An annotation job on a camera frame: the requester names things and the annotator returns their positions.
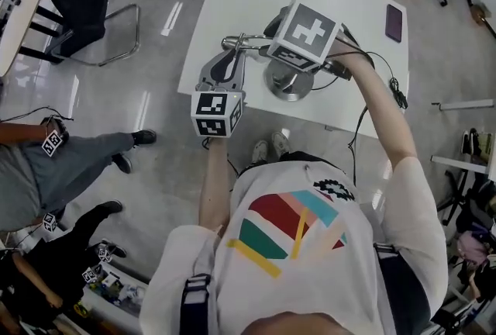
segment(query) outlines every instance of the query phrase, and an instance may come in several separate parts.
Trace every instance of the pink cloth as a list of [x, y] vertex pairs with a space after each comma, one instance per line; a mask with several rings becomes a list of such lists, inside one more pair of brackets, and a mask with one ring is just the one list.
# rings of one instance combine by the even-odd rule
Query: pink cloth
[[467, 231], [462, 233], [457, 242], [458, 252], [463, 259], [472, 261], [477, 266], [483, 264], [487, 259], [486, 247], [472, 237], [472, 232]]

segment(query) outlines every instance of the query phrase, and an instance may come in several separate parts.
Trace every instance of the black strap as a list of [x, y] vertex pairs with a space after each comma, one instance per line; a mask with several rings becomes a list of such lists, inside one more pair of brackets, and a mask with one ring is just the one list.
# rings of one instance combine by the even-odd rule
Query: black strap
[[374, 245], [379, 257], [387, 298], [397, 335], [418, 335], [430, 319], [429, 300], [422, 284], [394, 248]]
[[211, 275], [200, 274], [186, 280], [181, 299], [180, 335], [208, 335], [208, 285], [211, 278]]

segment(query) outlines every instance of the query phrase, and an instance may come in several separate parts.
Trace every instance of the yellow stripe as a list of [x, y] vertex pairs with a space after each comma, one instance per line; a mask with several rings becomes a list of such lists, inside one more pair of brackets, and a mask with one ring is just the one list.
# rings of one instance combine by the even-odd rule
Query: yellow stripe
[[269, 262], [265, 257], [260, 255], [255, 250], [252, 250], [241, 240], [229, 240], [226, 245], [228, 248], [236, 248], [241, 254], [250, 259], [253, 263], [258, 264], [269, 275], [276, 278], [281, 274], [281, 269], [272, 262]]
[[296, 259], [298, 257], [298, 252], [300, 252], [301, 239], [303, 237], [303, 228], [305, 226], [307, 212], [307, 207], [305, 207], [301, 212], [300, 222], [298, 223], [298, 230], [296, 230], [296, 238], [294, 240], [293, 251], [291, 252], [291, 259]]

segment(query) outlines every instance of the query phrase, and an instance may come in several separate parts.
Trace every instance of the person in gray pants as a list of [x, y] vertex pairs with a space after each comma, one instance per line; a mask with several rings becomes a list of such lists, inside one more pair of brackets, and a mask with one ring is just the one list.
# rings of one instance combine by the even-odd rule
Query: person in gray pants
[[19, 230], [61, 212], [112, 163], [129, 174], [122, 152], [157, 140], [151, 130], [71, 136], [49, 157], [41, 144], [53, 130], [60, 132], [53, 119], [41, 126], [0, 123], [0, 230]]

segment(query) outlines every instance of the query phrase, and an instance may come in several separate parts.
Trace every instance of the gray pants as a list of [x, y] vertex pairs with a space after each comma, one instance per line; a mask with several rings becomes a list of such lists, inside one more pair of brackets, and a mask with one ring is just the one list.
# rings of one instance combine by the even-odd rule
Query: gray pants
[[100, 176], [114, 154], [131, 149], [133, 144], [130, 133], [71, 136], [52, 157], [42, 150], [41, 143], [21, 144], [38, 184], [43, 213], [63, 209]]

